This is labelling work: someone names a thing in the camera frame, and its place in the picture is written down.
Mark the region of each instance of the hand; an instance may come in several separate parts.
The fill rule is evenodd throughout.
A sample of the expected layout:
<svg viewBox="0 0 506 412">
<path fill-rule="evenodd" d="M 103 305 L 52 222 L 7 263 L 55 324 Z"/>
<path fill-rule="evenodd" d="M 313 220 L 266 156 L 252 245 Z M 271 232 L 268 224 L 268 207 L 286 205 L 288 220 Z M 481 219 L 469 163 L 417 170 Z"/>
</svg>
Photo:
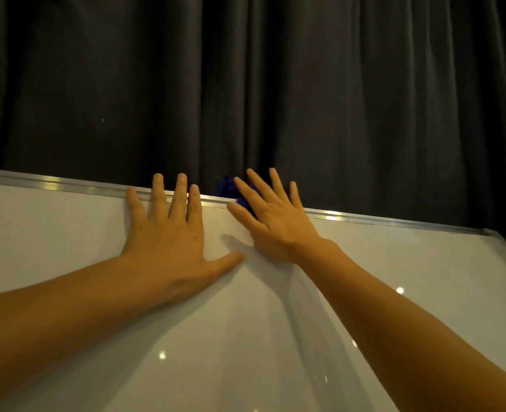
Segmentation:
<svg viewBox="0 0 506 412">
<path fill-rule="evenodd" d="M 191 298 L 234 269 L 245 256 L 230 253 L 212 262 L 203 258 L 203 222 L 200 191 L 190 187 L 187 213 L 187 177 L 181 173 L 168 211 L 163 176 L 153 178 L 150 217 L 134 188 L 126 196 L 131 231 L 121 259 L 133 265 L 133 286 L 147 290 L 153 305 Z"/>
<path fill-rule="evenodd" d="M 297 184 L 291 182 L 288 198 L 276 169 L 270 169 L 272 188 L 253 169 L 248 169 L 247 173 L 262 198 L 240 178 L 234 181 L 258 221 L 237 203 L 229 203 L 228 211 L 249 230 L 261 253 L 276 262 L 297 264 L 301 251 L 321 240 L 305 214 Z"/>
</svg>

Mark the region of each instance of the skin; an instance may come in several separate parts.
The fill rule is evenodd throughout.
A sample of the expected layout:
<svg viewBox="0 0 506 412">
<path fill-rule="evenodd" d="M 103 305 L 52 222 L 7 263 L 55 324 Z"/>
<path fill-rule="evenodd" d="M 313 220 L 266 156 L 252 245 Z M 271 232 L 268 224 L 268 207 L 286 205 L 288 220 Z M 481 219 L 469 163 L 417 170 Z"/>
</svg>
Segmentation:
<svg viewBox="0 0 506 412">
<path fill-rule="evenodd" d="M 235 182 L 258 220 L 236 203 L 228 210 L 261 253 L 308 274 L 402 412 L 506 411 L 503 370 L 320 237 L 294 182 L 288 197 L 274 169 L 272 187 L 252 170 L 248 175 L 260 195 Z M 177 182 L 170 214 L 158 175 L 150 219 L 132 188 L 127 201 L 132 229 L 121 256 L 0 294 L 0 396 L 152 308 L 196 295 L 244 258 L 203 258 L 199 191 L 190 188 L 187 214 L 185 177 Z"/>
</svg>

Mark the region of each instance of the metal trim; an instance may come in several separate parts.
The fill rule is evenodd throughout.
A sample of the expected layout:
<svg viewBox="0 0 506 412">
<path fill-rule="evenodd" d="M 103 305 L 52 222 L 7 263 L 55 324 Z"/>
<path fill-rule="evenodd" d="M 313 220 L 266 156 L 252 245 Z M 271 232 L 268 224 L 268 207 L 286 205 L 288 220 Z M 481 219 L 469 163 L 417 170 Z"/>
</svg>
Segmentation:
<svg viewBox="0 0 506 412">
<path fill-rule="evenodd" d="M 105 197 L 123 198 L 125 197 L 127 186 L 117 185 L 115 183 L 80 181 L 78 179 L 67 179 L 56 176 L 33 175 L 31 173 L 17 173 L 0 170 L 0 185 L 16 186 L 22 188 L 44 189 L 48 191 L 73 192 L 89 195 L 102 195 Z M 150 188 L 137 187 L 137 192 L 141 200 L 150 200 Z M 167 202 L 173 200 L 173 191 L 165 191 Z M 224 208 L 228 202 L 233 201 L 229 198 L 212 197 L 210 195 L 201 196 L 203 207 Z M 376 217 L 373 215 L 360 215 L 340 213 L 338 211 L 318 210 L 305 208 L 306 214 L 310 218 L 344 221 L 359 224 L 375 224 L 389 227 L 403 227 L 415 229 L 428 229 L 435 231 L 446 231 L 450 233 L 484 235 L 483 229 L 457 227 L 445 224 L 435 224 L 430 222 L 399 220 L 394 218 Z"/>
</svg>

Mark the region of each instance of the blue cloth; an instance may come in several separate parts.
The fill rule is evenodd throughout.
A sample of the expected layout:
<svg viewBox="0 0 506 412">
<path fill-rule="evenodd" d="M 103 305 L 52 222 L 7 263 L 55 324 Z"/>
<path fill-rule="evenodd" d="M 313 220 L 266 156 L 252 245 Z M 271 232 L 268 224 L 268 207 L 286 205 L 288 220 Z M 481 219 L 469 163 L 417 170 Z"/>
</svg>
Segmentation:
<svg viewBox="0 0 506 412">
<path fill-rule="evenodd" d="M 258 192 L 257 188 L 255 188 L 253 185 L 249 184 L 249 186 Z M 251 208 L 249 202 L 240 193 L 240 190 L 234 183 L 234 179 L 230 178 L 229 176 L 225 176 L 224 179 L 222 179 L 221 183 L 218 184 L 215 191 L 215 196 L 235 199 L 236 202 L 247 209 L 247 211 L 249 211 L 253 217 L 257 218 L 255 212 L 253 211 L 253 208 Z"/>
</svg>

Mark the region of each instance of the whiteboard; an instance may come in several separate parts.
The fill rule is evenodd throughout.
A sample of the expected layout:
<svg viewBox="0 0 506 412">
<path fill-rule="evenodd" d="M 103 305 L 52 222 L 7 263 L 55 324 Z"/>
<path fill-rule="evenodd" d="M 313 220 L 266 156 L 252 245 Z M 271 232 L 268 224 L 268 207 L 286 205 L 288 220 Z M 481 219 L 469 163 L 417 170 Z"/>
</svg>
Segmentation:
<svg viewBox="0 0 506 412">
<path fill-rule="evenodd" d="M 128 228 L 124 208 L 117 197 L 0 185 L 0 292 L 118 255 Z M 4 399 L 0 411 L 396 410 L 300 269 L 259 255 L 220 205 L 204 207 L 203 221 L 206 258 L 244 251 L 240 268 L 52 367 Z M 506 370 L 502 240 L 312 221 Z"/>
</svg>

